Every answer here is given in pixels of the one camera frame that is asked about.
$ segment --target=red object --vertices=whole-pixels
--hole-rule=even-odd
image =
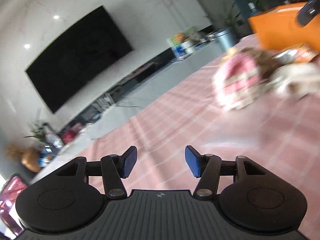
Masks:
[[[69,142],[72,142],[75,137],[76,135],[71,130],[68,130],[61,136],[61,139],[63,140],[64,144],[67,144]]]
[[[83,125],[79,122],[77,122],[72,128],[71,131],[75,134],[78,134],[83,129]]]
[[[18,175],[13,175],[0,192],[0,219],[16,236],[21,234],[23,229],[10,215],[10,211],[18,195],[26,188],[27,184]]]

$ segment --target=bottle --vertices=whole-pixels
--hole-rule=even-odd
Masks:
[[[45,140],[47,143],[54,145],[57,149],[63,147],[61,138],[53,131],[48,123],[43,124]]]
[[[255,16],[255,15],[261,13],[261,11],[259,11],[259,10],[256,8],[256,6],[254,5],[253,2],[249,2],[249,3],[248,3],[248,6],[249,6],[249,8],[250,8],[250,10],[251,10],[251,14],[250,14],[251,16]]]

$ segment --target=television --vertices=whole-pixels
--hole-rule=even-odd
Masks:
[[[26,70],[55,113],[101,71],[132,51],[103,6],[72,25]]]

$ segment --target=logo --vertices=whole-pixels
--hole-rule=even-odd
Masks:
[[[160,192],[160,193],[157,194],[157,197],[163,198],[163,197],[165,197],[165,194],[163,192]]]
[[[8,191],[9,191],[9,190],[12,190],[14,184],[16,184],[17,181],[18,181],[18,180],[15,179],[15,180],[11,183],[10,187],[8,188]]]

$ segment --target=ribbed plastic surface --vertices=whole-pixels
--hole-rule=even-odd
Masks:
[[[76,232],[50,236],[25,231],[18,240],[305,240],[297,231],[257,236],[225,221],[211,202],[189,191],[135,190],[128,199],[110,202],[93,223]]]

